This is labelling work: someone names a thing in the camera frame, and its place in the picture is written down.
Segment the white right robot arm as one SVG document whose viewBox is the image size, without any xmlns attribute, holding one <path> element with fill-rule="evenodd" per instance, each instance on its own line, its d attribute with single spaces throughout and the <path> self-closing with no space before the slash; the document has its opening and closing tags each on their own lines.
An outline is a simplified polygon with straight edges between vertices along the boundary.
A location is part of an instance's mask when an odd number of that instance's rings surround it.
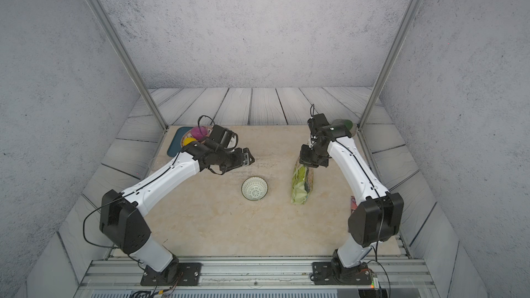
<svg viewBox="0 0 530 298">
<path fill-rule="evenodd" d="M 301 147 L 300 163 L 318 168 L 334 160 L 356 200 L 357 208 L 348 219 L 349 238 L 333 254 L 338 270 L 356 268 L 370 250 L 398 234 L 404 200 L 372 172 L 343 121 L 330 123 L 325 115 L 317 114 L 308 126 L 309 144 Z"/>
</svg>

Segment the yellow lemon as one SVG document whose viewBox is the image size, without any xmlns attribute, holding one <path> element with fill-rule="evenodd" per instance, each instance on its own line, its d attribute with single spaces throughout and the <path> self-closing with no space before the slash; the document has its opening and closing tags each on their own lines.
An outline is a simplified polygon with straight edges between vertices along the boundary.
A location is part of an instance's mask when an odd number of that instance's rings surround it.
<svg viewBox="0 0 530 298">
<path fill-rule="evenodd" d="M 194 137 L 185 137 L 183 140 L 182 140 L 182 146 L 187 146 L 193 142 L 196 142 L 197 139 L 194 138 Z"/>
</svg>

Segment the green oats bag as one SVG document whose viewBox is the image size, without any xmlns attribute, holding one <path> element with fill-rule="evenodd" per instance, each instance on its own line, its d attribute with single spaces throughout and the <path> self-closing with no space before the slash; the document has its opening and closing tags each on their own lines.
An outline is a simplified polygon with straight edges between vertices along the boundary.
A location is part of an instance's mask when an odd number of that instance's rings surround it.
<svg viewBox="0 0 530 298">
<path fill-rule="evenodd" d="M 291 203 L 294 205 L 306 204 L 313 190 L 313 168 L 295 164 L 291 181 Z"/>
</svg>

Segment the teal serving tray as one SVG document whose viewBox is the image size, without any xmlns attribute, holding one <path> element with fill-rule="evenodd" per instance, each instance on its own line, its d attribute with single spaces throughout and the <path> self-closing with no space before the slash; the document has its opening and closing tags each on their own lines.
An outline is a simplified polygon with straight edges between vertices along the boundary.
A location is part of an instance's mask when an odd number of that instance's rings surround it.
<svg viewBox="0 0 530 298">
<path fill-rule="evenodd" d="M 176 129 L 175 134 L 171 139 L 171 143 L 169 144 L 168 150 L 166 152 L 169 157 L 173 158 L 177 156 L 177 154 L 182 150 L 183 146 L 181 146 L 181 139 L 184 136 L 185 132 L 189 131 L 191 128 L 191 126 L 183 126 Z"/>
</svg>

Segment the purple snack packet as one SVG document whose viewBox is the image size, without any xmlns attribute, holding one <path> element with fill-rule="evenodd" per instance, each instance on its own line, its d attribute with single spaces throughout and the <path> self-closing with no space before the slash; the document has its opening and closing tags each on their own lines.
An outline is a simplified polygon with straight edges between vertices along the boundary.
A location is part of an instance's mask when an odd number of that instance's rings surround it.
<svg viewBox="0 0 530 298">
<path fill-rule="evenodd" d="M 351 213 L 357 209 L 357 202 L 354 196 L 351 197 Z"/>
</svg>

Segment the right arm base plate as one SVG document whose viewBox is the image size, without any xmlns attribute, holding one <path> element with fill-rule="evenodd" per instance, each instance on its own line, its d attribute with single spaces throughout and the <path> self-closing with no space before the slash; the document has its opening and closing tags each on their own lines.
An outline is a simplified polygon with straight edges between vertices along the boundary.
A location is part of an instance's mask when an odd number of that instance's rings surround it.
<svg viewBox="0 0 530 298">
<path fill-rule="evenodd" d="M 339 261 L 313 262 L 310 280 L 318 286 L 354 285 L 372 286 L 373 277 L 367 263 L 361 262 L 352 268 L 345 268 Z"/>
</svg>

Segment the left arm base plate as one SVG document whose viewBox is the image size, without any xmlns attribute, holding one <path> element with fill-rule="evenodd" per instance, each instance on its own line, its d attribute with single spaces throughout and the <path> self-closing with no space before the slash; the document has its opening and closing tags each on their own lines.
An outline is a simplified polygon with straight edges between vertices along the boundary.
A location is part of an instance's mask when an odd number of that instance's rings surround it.
<svg viewBox="0 0 530 298">
<path fill-rule="evenodd" d="M 156 272 L 145 266 L 141 286 L 198 286 L 202 263 L 171 262 L 168 267 Z"/>
</svg>

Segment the purple onion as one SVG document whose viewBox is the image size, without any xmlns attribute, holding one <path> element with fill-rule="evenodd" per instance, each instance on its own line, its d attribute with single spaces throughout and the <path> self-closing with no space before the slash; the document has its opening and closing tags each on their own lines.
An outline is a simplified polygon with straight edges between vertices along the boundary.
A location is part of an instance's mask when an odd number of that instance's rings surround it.
<svg viewBox="0 0 530 298">
<path fill-rule="evenodd" d="M 205 126 L 195 126 L 191 129 L 190 134 L 192 138 L 201 141 L 208 137 L 208 128 Z"/>
</svg>

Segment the green avocado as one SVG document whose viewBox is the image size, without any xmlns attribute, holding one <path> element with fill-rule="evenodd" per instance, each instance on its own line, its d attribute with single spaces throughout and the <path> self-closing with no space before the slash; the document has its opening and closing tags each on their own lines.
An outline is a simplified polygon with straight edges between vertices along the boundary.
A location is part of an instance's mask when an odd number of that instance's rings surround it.
<svg viewBox="0 0 530 298">
<path fill-rule="evenodd" d="M 348 131 L 353 129 L 353 122 L 347 119 L 342 120 L 342 124 L 347 128 Z"/>
</svg>

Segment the small grey dish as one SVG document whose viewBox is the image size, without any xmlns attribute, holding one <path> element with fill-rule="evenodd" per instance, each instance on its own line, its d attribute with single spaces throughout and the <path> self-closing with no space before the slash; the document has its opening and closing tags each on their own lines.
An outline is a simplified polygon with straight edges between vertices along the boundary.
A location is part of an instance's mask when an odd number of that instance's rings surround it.
<svg viewBox="0 0 530 298">
<path fill-rule="evenodd" d="M 347 126 L 347 128 L 349 129 L 349 132 L 350 132 L 351 136 L 355 136 L 356 135 L 356 133 L 357 133 L 357 126 L 356 125 Z"/>
</svg>

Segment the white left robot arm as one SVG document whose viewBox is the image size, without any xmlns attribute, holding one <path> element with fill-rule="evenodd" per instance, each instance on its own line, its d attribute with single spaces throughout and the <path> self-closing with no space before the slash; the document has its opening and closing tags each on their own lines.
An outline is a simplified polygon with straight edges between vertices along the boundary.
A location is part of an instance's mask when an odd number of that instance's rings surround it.
<svg viewBox="0 0 530 298">
<path fill-rule="evenodd" d="M 123 253 L 149 270 L 164 272 L 177 258 L 152 236 L 145 217 L 171 191 L 187 179 L 218 166 L 223 175 L 255 162 L 248 148 L 210 148 L 192 142 L 151 176 L 120 193 L 102 197 L 100 231 Z"/>
</svg>

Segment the patterned fruit plate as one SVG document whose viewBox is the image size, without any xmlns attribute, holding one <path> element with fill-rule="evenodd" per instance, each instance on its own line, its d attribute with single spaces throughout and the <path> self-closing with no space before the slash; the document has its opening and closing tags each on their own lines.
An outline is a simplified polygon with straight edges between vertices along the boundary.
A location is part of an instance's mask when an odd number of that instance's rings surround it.
<svg viewBox="0 0 530 298">
<path fill-rule="evenodd" d="M 212 126 L 206 126 L 206 127 L 208 128 L 208 137 L 209 137 L 210 134 L 211 134 L 211 131 L 212 131 L 213 127 L 212 127 Z M 190 129 L 189 131 L 185 132 L 184 136 L 182 137 L 182 139 L 181 139 L 181 146 L 182 146 L 182 140 L 183 140 L 185 137 L 191 137 L 191 134 L 190 134 L 191 129 Z M 206 140 L 206 138 L 204 138 L 204 139 L 201 140 L 201 141 L 197 141 L 197 142 L 199 142 L 199 143 L 204 143 L 205 140 Z"/>
</svg>

